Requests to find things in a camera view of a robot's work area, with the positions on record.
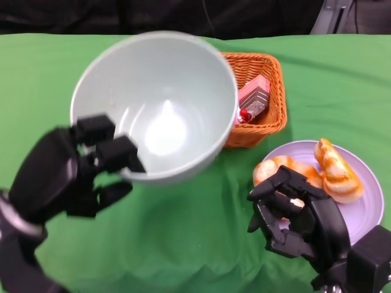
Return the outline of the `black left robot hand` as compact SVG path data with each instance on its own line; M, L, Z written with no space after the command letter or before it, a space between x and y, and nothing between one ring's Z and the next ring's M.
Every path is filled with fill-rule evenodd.
M28 222L43 224L60 214L94 218L128 195L133 186L119 180L94 186L101 173L124 168L145 173L137 146L114 135L106 115L82 118L47 132L24 159L9 190L10 204Z

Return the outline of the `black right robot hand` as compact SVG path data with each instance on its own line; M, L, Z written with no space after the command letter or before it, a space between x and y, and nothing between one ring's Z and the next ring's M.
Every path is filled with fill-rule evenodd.
M336 202L304 175L282 165L247 199L254 209L248 232L260 229L268 251L302 257L318 273L347 258L351 243Z

